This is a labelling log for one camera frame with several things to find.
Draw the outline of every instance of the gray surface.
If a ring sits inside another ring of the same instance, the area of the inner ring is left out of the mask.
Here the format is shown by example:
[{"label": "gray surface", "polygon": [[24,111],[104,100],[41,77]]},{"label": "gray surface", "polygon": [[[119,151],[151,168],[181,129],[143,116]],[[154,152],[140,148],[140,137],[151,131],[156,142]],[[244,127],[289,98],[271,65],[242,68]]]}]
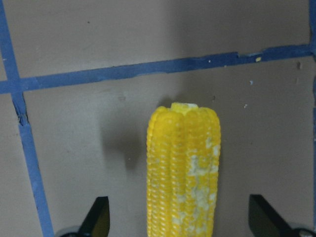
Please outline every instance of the gray surface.
[{"label": "gray surface", "polygon": [[308,0],[4,0],[22,77],[308,43]]},{"label": "gray surface", "polygon": [[2,56],[0,54],[0,81],[1,80],[6,80],[6,74],[4,71],[3,59],[2,59]]},{"label": "gray surface", "polygon": [[0,95],[0,230],[1,236],[41,236],[10,95]]},{"label": "gray surface", "polygon": [[251,236],[252,193],[311,227],[315,71],[303,58],[27,92],[54,230],[79,225],[95,197],[107,195],[109,236],[146,236],[147,122],[174,100],[220,117],[214,237]]}]

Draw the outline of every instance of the corn cob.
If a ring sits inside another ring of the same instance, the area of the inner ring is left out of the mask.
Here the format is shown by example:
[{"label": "corn cob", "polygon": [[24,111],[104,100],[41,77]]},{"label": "corn cob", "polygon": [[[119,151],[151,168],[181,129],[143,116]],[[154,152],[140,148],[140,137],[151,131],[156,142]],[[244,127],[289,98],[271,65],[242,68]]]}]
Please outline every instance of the corn cob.
[{"label": "corn cob", "polygon": [[148,237],[211,237],[217,194],[220,124],[216,113],[172,103],[147,131]]}]

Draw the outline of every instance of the corn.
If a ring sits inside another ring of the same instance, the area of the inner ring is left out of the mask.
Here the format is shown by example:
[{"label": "corn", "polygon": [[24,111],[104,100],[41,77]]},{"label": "corn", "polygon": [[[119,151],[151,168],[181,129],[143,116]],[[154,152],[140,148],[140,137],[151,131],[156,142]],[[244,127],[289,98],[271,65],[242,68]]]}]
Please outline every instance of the corn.
[{"label": "corn", "polygon": [[212,236],[220,141],[213,110],[156,109],[147,130],[148,237]]}]

